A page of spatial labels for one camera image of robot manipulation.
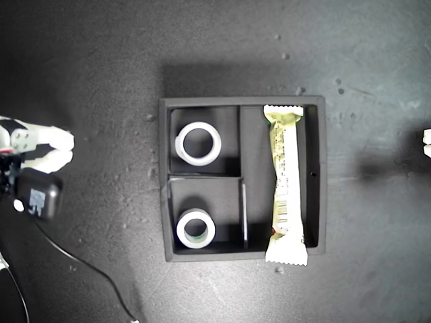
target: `black cable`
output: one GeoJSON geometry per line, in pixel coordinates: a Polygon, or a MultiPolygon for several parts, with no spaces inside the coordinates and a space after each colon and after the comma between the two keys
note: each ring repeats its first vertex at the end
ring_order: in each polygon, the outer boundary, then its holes
{"type": "Polygon", "coordinates": [[[64,254],[65,256],[69,257],[70,259],[79,262],[81,264],[86,265],[88,268],[92,269],[93,271],[95,271],[96,273],[98,273],[99,275],[103,276],[112,286],[112,288],[114,289],[115,294],[117,295],[117,298],[121,304],[121,306],[123,307],[124,311],[126,312],[126,314],[128,315],[128,317],[132,320],[132,323],[139,323],[139,321],[135,318],[135,316],[133,316],[133,314],[129,311],[129,309],[127,308],[123,298],[121,297],[121,293],[119,291],[119,288],[117,287],[117,285],[115,284],[115,282],[112,280],[112,278],[110,278],[108,276],[108,274],[104,273],[103,271],[101,271],[99,268],[96,268],[95,266],[93,266],[92,264],[86,262],[85,260],[82,260],[80,258],[78,258],[77,256],[74,256],[73,254],[71,254],[70,252],[64,250],[62,247],[60,247],[57,243],[55,243],[49,236],[48,234],[46,234],[46,232],[39,226],[39,223],[37,223],[37,220],[34,221],[34,224],[36,225],[36,227],[39,229],[39,231],[41,232],[41,234],[44,236],[44,238],[49,242],[49,244],[51,246],[53,246],[54,248],[56,248],[59,252],[61,252],[62,254],[64,254]]]}
{"type": "Polygon", "coordinates": [[[9,265],[7,265],[7,266],[5,267],[5,269],[7,270],[7,272],[9,273],[9,275],[11,276],[12,281],[13,281],[13,284],[15,285],[15,288],[16,288],[16,290],[18,291],[18,294],[19,294],[19,295],[20,295],[20,297],[21,297],[22,305],[24,306],[24,311],[25,311],[25,313],[26,313],[26,320],[27,320],[26,322],[27,322],[27,323],[30,323],[30,316],[28,315],[28,309],[27,309],[26,300],[24,299],[24,296],[23,296],[23,295],[22,295],[22,293],[21,293],[20,286],[18,286],[18,283],[17,283],[17,281],[16,281],[16,279],[15,279],[15,276],[13,275],[13,273],[12,273],[12,271],[11,271],[11,269],[10,269],[9,265]]]}

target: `snack bar wrapper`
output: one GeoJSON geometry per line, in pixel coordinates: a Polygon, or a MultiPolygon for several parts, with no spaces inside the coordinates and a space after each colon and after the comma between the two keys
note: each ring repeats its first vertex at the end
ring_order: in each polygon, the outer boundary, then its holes
{"type": "Polygon", "coordinates": [[[264,106],[271,123],[269,137],[277,184],[274,194],[273,235],[269,240],[266,261],[307,265],[301,219],[298,144],[296,123],[304,114],[301,106],[264,106]]]}

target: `white tape roll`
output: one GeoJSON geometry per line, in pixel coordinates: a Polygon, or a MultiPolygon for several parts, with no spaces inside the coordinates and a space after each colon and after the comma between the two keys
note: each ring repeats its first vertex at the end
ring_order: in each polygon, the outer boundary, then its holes
{"type": "Polygon", "coordinates": [[[192,122],[181,129],[180,133],[175,138],[175,150],[178,156],[188,164],[193,166],[206,166],[216,160],[220,154],[220,151],[222,150],[222,139],[220,138],[220,134],[217,132],[216,128],[210,124],[205,122],[192,122]],[[184,140],[186,136],[195,129],[203,129],[207,131],[213,139],[213,147],[206,156],[192,157],[184,148],[184,140]]]}
{"type": "Polygon", "coordinates": [[[190,209],[180,216],[176,225],[176,234],[180,241],[188,248],[201,249],[208,246],[216,235],[216,226],[212,218],[201,209],[190,209]],[[206,224],[205,231],[199,236],[191,236],[186,232],[186,224],[194,219],[202,220],[206,224]]]}

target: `black table surface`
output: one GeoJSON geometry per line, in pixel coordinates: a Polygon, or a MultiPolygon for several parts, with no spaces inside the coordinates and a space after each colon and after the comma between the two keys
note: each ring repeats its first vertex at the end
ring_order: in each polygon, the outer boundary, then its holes
{"type": "MultiPolygon", "coordinates": [[[[76,139],[44,228],[141,322],[429,322],[430,102],[428,0],[0,3],[1,114],[76,139]],[[166,263],[158,99],[303,91],[327,103],[326,254],[166,263]]],[[[127,322],[6,202],[0,238],[32,322],[127,322]]]]}

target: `black tray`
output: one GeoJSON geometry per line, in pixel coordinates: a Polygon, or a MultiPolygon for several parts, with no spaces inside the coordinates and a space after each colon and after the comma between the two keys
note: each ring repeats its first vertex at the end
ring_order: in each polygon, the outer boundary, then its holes
{"type": "Polygon", "coordinates": [[[325,253],[327,152],[325,99],[315,96],[259,98],[172,98],[160,100],[160,199],[166,261],[264,258],[271,235],[275,172],[266,104],[304,107],[297,124],[301,209],[308,254],[325,253]],[[191,166],[175,152],[174,140],[190,122],[213,125],[222,139],[219,157],[191,166]],[[246,223],[242,223],[246,187],[246,223]],[[183,211],[207,211],[215,223],[213,242],[202,249],[183,246],[176,224],[183,211]],[[248,228],[244,247],[242,226],[248,228]]]}

